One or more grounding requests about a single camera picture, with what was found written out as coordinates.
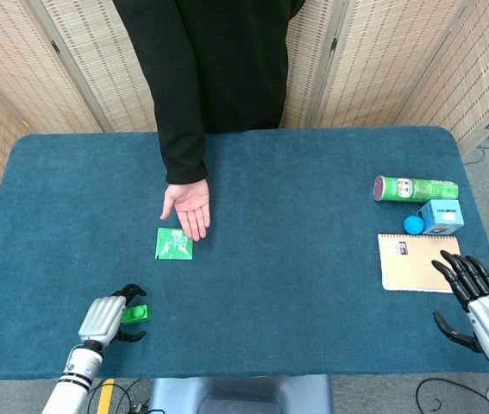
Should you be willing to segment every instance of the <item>brown notebook cover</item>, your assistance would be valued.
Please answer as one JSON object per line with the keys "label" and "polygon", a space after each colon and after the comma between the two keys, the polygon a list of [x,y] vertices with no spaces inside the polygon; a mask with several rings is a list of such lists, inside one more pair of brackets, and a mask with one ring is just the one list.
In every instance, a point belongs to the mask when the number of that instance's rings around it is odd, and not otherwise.
{"label": "brown notebook cover", "polygon": [[382,285],[388,291],[451,293],[449,283],[432,266],[440,250],[460,254],[451,235],[379,235]]}

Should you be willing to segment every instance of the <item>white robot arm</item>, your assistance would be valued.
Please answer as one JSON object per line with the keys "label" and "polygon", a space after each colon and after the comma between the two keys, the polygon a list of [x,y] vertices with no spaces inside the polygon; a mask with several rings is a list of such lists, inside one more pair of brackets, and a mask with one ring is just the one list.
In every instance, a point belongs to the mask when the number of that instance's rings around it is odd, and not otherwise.
{"label": "white robot arm", "polygon": [[451,285],[472,324],[474,336],[457,333],[440,312],[434,312],[434,320],[449,340],[482,353],[489,360],[489,272],[472,256],[463,258],[446,251],[441,254],[453,270],[436,260],[432,264]]}
{"label": "white robot arm", "polygon": [[79,329],[82,344],[72,349],[66,367],[42,414],[78,414],[97,371],[103,362],[102,350],[114,340],[137,342],[146,334],[120,330],[126,305],[136,296],[146,296],[137,285],[126,285],[112,296],[95,299]]}

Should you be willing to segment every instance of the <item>blue box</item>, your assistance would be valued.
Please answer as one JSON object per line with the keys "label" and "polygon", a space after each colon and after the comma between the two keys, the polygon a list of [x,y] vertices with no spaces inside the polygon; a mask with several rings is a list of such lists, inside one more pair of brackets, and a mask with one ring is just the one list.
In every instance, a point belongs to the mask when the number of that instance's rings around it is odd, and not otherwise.
{"label": "blue box", "polygon": [[417,214],[424,220],[423,235],[450,235],[465,223],[458,200],[430,200]]}

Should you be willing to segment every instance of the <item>black sweater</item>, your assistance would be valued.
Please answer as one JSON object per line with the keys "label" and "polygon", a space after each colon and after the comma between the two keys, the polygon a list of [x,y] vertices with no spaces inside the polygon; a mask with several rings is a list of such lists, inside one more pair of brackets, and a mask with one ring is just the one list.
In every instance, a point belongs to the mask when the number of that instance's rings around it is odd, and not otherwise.
{"label": "black sweater", "polygon": [[277,128],[304,0],[115,0],[154,98],[167,182],[207,175],[204,132]]}

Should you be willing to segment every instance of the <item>green and white can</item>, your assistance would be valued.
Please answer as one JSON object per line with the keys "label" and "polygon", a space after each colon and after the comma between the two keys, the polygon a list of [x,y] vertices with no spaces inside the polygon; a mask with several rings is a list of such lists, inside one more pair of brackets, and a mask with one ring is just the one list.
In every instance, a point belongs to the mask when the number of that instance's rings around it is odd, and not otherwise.
{"label": "green and white can", "polygon": [[379,175],[374,180],[373,195],[376,201],[408,203],[426,203],[433,199],[456,200],[459,197],[459,186],[452,181],[395,179]]}

